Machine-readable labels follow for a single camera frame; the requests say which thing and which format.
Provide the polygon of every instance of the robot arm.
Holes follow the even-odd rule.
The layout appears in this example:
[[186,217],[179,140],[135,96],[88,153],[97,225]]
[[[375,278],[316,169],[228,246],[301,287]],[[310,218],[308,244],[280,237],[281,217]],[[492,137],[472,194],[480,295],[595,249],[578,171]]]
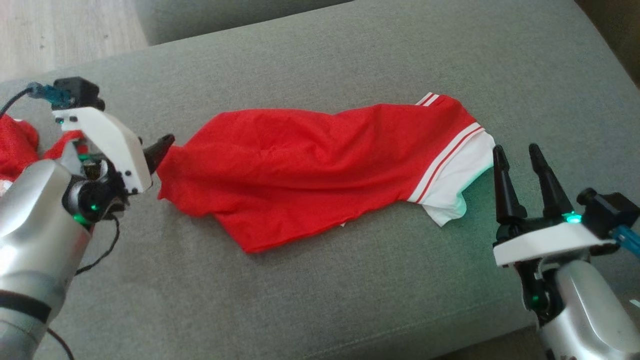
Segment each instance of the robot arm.
[[138,137],[102,112],[97,86],[81,78],[32,85],[52,103],[63,130],[79,129],[101,151],[69,143],[60,161],[42,160],[0,199],[0,359],[31,359],[65,301],[93,226],[151,186],[173,135],[143,149]]
[[586,206],[580,216],[540,148],[531,144],[529,153],[545,204],[541,218],[527,218],[504,151],[499,145],[493,150],[500,224],[493,244],[496,264],[518,272],[524,307],[538,317],[547,358],[640,359],[640,333],[589,263],[591,256],[615,252],[621,243],[636,243],[630,228],[640,208],[622,194],[599,195],[587,189],[578,196],[578,203]]

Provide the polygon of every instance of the blue connector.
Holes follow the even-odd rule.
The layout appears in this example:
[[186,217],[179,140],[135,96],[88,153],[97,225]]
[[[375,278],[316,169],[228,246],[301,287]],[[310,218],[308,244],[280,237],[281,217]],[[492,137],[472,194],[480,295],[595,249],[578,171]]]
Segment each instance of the blue connector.
[[631,251],[640,258],[640,236],[628,226],[620,225],[613,231],[613,240],[616,240],[623,248]]
[[30,83],[27,88],[31,89],[29,96],[34,99],[45,99],[51,105],[58,108],[69,108],[73,105],[74,99],[66,90],[56,89],[51,85],[40,83]]

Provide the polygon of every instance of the red garment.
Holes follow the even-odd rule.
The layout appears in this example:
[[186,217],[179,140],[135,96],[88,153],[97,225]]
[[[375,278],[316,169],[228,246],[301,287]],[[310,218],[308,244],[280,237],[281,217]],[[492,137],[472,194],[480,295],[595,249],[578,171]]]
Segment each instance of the red garment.
[[[43,158],[59,158],[68,141],[83,137],[82,131],[65,133]],[[40,159],[37,149],[38,133],[33,126],[3,116],[0,119],[0,180],[14,182],[26,167]]]
[[493,138],[455,99],[429,93],[417,105],[335,115],[221,113],[185,146],[170,149],[157,170],[159,198],[187,215],[212,214],[247,252],[320,233],[395,201],[426,204],[437,175],[469,139],[481,133],[490,139],[482,150],[486,162]]

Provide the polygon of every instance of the red and white striped trim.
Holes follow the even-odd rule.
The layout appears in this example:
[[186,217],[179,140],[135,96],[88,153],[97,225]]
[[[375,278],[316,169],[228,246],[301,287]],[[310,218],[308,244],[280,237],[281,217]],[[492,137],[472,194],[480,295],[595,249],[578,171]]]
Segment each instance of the red and white striped trim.
[[[429,99],[428,96],[426,96],[425,99],[422,100],[423,102],[425,102],[425,104],[429,102],[426,100]],[[456,135],[453,140],[451,140],[447,147],[445,147],[444,150],[433,160],[429,168],[427,168],[424,175],[422,176],[422,179],[418,183],[418,186],[415,187],[415,190],[413,191],[409,199],[407,199],[407,201],[420,203],[425,194],[427,194],[429,187],[433,183],[433,180],[438,177],[438,174],[444,168],[444,165],[446,165],[453,158],[453,156],[458,151],[460,151],[460,149],[473,137],[474,134],[478,134],[482,131],[484,131],[484,128],[477,122],[467,126],[463,131],[460,131],[460,133]]]
[[429,106],[433,104],[434,101],[439,97],[438,94],[434,94],[433,92],[428,93],[425,97],[421,98],[420,101],[416,102],[416,105],[419,106]]

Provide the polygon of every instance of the red stripe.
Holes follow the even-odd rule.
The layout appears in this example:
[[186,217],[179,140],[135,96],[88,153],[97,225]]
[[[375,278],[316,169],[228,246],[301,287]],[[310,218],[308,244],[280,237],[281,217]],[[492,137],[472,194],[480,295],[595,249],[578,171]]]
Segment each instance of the red stripe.
[[422,101],[422,102],[420,103],[420,106],[422,106],[422,105],[426,104],[426,102],[427,102],[427,101],[429,101],[429,99],[430,99],[430,98],[432,98],[434,95],[435,95],[435,94],[431,94],[431,96],[427,97],[424,101]]
[[433,172],[433,174],[431,175],[431,177],[429,178],[429,182],[427,182],[427,186],[424,187],[424,190],[422,191],[422,194],[420,194],[420,197],[418,198],[418,201],[416,201],[417,203],[419,203],[422,200],[422,197],[424,196],[424,194],[427,192],[427,189],[429,188],[429,185],[431,184],[431,182],[433,181],[433,178],[436,176],[436,174],[438,173],[438,170],[440,170],[440,167],[442,166],[442,164],[445,163],[445,161],[447,161],[447,159],[449,158],[449,156],[451,156],[456,149],[462,145],[462,143],[465,141],[465,139],[467,139],[468,137],[470,137],[471,135],[477,133],[480,130],[484,130],[483,127],[479,127],[475,130],[473,130],[472,132],[470,132],[469,134],[466,134],[462,139],[460,139],[460,141],[458,141],[458,143],[456,144],[456,146],[451,149],[451,151],[449,151],[449,153],[447,154],[447,156],[444,157],[444,159],[442,159],[442,161],[438,164],[438,166],[436,167],[436,170]]

